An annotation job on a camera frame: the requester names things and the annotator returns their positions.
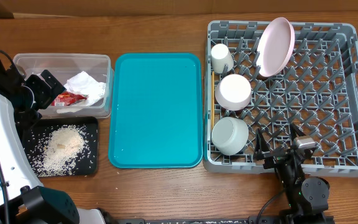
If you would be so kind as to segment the grey dishwasher rack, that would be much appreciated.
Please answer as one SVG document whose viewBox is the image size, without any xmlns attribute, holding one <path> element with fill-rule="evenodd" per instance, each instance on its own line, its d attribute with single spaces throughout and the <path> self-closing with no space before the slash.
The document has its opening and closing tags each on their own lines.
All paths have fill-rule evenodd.
<svg viewBox="0 0 358 224">
<path fill-rule="evenodd" d="M 214 96 L 214 125 L 233 117 L 249 127 L 247 145 L 225 156 L 211 140 L 211 62 L 206 62 L 204 168 L 210 172 L 261 174 L 254 159 L 255 132 L 261 129 L 271 151 L 291 144 L 290 123 L 316 142 L 307 174 L 358 177 L 358 38 L 350 24 L 293 24 L 295 46 L 285 68 L 267 79 L 256 66 L 257 47 L 267 27 L 262 21 L 212 21 L 206 50 L 225 44 L 234 59 L 232 71 L 248 79 L 250 103 L 239 111 L 220 106 Z"/>
</svg>

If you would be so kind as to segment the red snack wrapper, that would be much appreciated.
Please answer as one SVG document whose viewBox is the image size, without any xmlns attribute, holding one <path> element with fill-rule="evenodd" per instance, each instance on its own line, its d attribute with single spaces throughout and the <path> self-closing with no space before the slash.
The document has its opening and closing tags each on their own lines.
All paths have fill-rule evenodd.
<svg viewBox="0 0 358 224">
<path fill-rule="evenodd" d="M 78 95 L 64 91 L 52 101 L 51 106 L 70 106 L 75 103 L 85 101 L 86 99 L 86 95 Z"/>
</svg>

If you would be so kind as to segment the white paper cup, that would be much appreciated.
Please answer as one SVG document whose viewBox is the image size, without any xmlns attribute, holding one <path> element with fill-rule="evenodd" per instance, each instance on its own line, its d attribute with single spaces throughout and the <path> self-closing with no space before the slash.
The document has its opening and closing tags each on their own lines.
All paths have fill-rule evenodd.
<svg viewBox="0 0 358 224">
<path fill-rule="evenodd" d="M 222 73 L 227 65 L 227 71 L 234 66 L 229 48 L 224 44 L 216 44 L 211 49 L 211 67 L 215 73 Z"/>
</svg>

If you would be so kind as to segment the pink plate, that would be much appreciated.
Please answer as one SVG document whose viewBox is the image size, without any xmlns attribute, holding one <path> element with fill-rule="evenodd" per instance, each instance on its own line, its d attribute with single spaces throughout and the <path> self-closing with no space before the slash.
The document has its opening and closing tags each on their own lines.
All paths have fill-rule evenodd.
<svg viewBox="0 0 358 224">
<path fill-rule="evenodd" d="M 269 78 L 280 73 L 289 62 L 295 46 L 295 30 L 284 17 L 274 19 L 260 38 L 256 66 L 259 75 Z"/>
</svg>

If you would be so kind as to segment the teal serving tray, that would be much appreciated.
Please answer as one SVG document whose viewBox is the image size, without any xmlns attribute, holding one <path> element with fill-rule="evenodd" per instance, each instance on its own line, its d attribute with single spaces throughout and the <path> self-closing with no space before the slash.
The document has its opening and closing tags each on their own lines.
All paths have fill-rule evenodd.
<svg viewBox="0 0 358 224">
<path fill-rule="evenodd" d="M 116 60 L 108 157 L 120 169 L 190 168 L 203 156 L 201 64 L 191 53 Z"/>
</svg>

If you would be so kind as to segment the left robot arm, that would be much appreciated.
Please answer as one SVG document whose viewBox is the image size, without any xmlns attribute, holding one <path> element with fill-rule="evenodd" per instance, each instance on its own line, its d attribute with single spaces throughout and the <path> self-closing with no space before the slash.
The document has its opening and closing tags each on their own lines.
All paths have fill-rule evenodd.
<svg viewBox="0 0 358 224">
<path fill-rule="evenodd" d="M 0 59 L 0 223 L 115 223 L 105 210 L 78 208 L 66 192 L 44 187 L 26 158 L 18 132 L 64 90 L 47 70 L 24 78 Z"/>
</svg>

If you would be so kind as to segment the clear plastic bin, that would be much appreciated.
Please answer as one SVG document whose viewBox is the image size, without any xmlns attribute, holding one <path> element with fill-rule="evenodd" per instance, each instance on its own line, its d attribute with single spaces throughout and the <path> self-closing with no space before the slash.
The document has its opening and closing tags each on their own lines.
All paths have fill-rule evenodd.
<svg viewBox="0 0 358 224">
<path fill-rule="evenodd" d="M 26 75 L 40 75 L 48 70 L 60 83 L 67 81 L 75 75 L 86 72 L 99 83 L 104 83 L 104 94 L 101 99 L 92 105 L 49 106 L 40 110 L 44 118 L 70 118 L 93 116 L 95 118 L 108 118 L 111 114 L 112 82 L 114 70 L 107 55 L 99 54 L 64 54 L 64 53 L 27 53 L 17 54 L 14 63 L 22 68 Z"/>
</svg>

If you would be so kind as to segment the grey bowl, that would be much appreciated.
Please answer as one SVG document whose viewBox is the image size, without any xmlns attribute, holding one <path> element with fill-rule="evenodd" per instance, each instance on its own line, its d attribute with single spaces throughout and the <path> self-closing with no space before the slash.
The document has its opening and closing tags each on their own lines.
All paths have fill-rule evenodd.
<svg viewBox="0 0 358 224">
<path fill-rule="evenodd" d="M 226 156 L 240 152 L 249 138 L 249 127 L 241 119 L 221 118 L 212 130 L 211 140 L 215 148 Z"/>
</svg>

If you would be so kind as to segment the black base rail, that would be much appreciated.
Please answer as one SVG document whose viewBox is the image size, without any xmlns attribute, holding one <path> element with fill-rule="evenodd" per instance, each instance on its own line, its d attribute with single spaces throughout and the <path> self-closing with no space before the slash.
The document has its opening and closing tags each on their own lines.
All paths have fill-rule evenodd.
<svg viewBox="0 0 358 224">
<path fill-rule="evenodd" d="M 280 224 L 285 223 L 279 216 L 261 216 L 257 221 L 256 216 L 237 219 L 168 219 L 168 220 L 145 220 L 143 218 L 114 218 L 108 212 L 103 212 L 106 223 L 113 224 Z"/>
</svg>

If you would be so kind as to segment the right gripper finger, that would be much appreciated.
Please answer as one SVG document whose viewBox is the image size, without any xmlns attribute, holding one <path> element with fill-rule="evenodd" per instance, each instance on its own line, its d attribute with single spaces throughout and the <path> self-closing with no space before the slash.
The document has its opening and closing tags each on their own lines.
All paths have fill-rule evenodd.
<svg viewBox="0 0 358 224">
<path fill-rule="evenodd" d="M 256 145 L 254 148 L 255 154 L 269 153 L 270 148 L 267 141 L 264 139 L 261 129 L 256 130 Z"/>
<path fill-rule="evenodd" d="M 291 140 L 292 140 L 292 147 L 299 148 L 298 137 L 305 136 L 305 133 L 299 129 L 297 125 L 294 123 L 290 123 L 290 134 L 291 134 Z"/>
</svg>

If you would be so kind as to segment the pink bowl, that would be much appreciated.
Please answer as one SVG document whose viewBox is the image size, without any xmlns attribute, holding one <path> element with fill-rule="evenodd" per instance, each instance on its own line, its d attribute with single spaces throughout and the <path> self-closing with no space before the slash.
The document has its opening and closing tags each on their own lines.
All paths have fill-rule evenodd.
<svg viewBox="0 0 358 224">
<path fill-rule="evenodd" d="M 252 89 L 248 79 L 238 74 L 225 76 L 215 88 L 217 103 L 227 110 L 238 111 L 251 101 Z"/>
</svg>

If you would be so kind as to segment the wooden chopstick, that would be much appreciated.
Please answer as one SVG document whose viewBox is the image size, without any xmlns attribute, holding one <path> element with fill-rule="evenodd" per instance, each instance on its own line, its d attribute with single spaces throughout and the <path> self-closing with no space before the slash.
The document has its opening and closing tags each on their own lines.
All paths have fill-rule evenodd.
<svg viewBox="0 0 358 224">
<path fill-rule="evenodd" d="M 214 107 L 214 88 L 215 88 L 215 81 L 214 81 L 214 71 L 211 72 L 211 132 L 214 127 L 214 115 L 215 115 L 215 107 Z"/>
</svg>

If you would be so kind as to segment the white napkin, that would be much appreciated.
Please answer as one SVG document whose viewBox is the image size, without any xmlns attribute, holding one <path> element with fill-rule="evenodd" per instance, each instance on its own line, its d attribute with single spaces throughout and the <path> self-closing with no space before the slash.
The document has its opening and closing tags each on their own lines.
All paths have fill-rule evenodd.
<svg viewBox="0 0 358 224">
<path fill-rule="evenodd" d="M 68 106 L 66 109 L 58 109 L 57 113 L 75 113 L 79 110 L 85 109 L 87 106 L 92 106 L 101 100 L 106 91 L 106 83 L 98 82 L 92 76 L 82 71 L 67 80 L 64 87 L 69 93 L 77 95 L 85 95 L 87 99 L 74 105 Z"/>
</svg>

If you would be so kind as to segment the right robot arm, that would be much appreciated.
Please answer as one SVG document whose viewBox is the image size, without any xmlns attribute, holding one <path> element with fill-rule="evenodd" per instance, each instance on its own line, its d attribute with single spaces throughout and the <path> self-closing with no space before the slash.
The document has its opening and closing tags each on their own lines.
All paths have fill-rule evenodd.
<svg viewBox="0 0 358 224">
<path fill-rule="evenodd" d="M 271 151 L 262 131 L 256 131 L 254 158 L 264 161 L 264 169 L 275 171 L 283 190 L 265 203 L 255 222 L 261 223 L 267 206 L 285 194 L 290 208 L 280 211 L 275 218 L 277 223 L 334 223 L 334 217 L 324 214 L 329 208 L 329 182 L 320 177 L 307 177 L 301 167 L 305 160 L 311 159 L 316 142 L 293 123 L 290 124 L 290 134 L 291 146 Z"/>
</svg>

